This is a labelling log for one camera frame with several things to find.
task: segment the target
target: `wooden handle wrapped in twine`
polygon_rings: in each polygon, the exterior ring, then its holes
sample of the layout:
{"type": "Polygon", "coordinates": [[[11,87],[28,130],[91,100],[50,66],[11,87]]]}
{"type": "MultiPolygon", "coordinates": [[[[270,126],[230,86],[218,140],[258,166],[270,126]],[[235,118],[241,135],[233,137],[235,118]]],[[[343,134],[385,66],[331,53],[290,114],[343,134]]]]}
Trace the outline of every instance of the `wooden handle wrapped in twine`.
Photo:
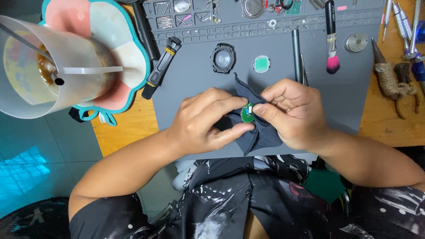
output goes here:
{"type": "Polygon", "coordinates": [[[376,63],[375,70],[378,73],[379,85],[385,96],[392,100],[398,100],[405,95],[416,94],[416,88],[409,86],[406,83],[397,83],[393,75],[391,63],[376,63]]]}

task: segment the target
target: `hand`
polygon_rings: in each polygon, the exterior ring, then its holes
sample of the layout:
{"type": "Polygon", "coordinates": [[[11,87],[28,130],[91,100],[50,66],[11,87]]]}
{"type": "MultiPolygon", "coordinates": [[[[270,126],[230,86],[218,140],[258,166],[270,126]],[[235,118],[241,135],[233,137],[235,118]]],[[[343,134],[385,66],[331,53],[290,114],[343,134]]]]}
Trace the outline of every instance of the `hand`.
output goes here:
{"type": "Polygon", "coordinates": [[[330,130],[317,89],[283,79],[261,96],[270,103],[255,105],[253,112],[275,127],[288,147],[311,151],[326,141],[330,130]]]}
{"type": "Polygon", "coordinates": [[[167,129],[167,137],[179,144],[182,154],[201,154],[221,149],[254,129],[251,123],[239,123],[224,131],[213,127],[224,115],[246,104],[247,98],[232,97],[227,91],[209,88],[183,100],[172,125],[167,129]]]}

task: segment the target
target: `yellow wooden table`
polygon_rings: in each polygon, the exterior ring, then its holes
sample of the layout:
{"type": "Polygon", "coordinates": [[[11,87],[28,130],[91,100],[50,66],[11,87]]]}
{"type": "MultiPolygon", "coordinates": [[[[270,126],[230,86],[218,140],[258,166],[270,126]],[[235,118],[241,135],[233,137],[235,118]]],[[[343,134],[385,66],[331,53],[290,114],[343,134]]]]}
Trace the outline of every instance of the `yellow wooden table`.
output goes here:
{"type": "MultiPolygon", "coordinates": [[[[415,0],[402,0],[400,2],[403,10],[410,21],[413,19],[415,0]]],[[[125,6],[131,14],[132,9],[125,6]]],[[[399,38],[394,18],[391,17],[390,26],[387,30],[385,43],[382,44],[383,27],[381,25],[378,46],[387,61],[393,65],[401,62],[402,42],[399,38]]],[[[420,52],[425,53],[425,44],[418,45],[420,52]]],[[[359,135],[376,139],[393,147],[425,145],[425,106],[422,106],[420,114],[415,115],[414,98],[408,96],[403,99],[405,107],[410,108],[411,115],[407,120],[397,116],[394,101],[383,97],[378,86],[377,77],[371,74],[362,122],[359,135]]],[[[98,118],[92,120],[94,132],[99,141],[103,156],[107,156],[116,150],[153,133],[158,132],[155,111],[152,100],[141,97],[141,91],[136,93],[133,105],[124,113],[114,115],[117,126],[112,127],[103,124],[98,118]]]]}

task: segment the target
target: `black shirt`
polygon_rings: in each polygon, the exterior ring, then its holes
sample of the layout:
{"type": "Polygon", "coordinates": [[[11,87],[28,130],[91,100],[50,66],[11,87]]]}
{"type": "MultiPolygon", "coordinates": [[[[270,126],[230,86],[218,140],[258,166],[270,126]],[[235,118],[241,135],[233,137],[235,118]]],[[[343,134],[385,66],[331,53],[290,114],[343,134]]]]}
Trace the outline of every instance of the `black shirt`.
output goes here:
{"type": "Polygon", "coordinates": [[[71,238],[242,239],[248,210],[272,239],[425,237],[420,190],[357,187],[347,217],[300,186],[283,160],[265,163],[272,170],[260,170],[252,157],[200,162],[159,235],[134,193],[83,207],[70,222],[71,238]]]}

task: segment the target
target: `makeup brush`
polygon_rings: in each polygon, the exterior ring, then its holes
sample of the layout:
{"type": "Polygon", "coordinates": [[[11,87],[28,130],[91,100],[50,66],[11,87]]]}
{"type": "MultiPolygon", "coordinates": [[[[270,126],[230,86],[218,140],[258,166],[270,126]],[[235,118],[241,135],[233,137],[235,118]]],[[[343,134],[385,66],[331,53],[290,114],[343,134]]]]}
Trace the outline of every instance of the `makeup brush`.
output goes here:
{"type": "Polygon", "coordinates": [[[335,74],[340,69],[340,61],[337,56],[337,33],[335,27],[335,3],[329,0],[325,5],[326,11],[326,41],[328,42],[328,63],[326,70],[329,74],[335,74]]]}

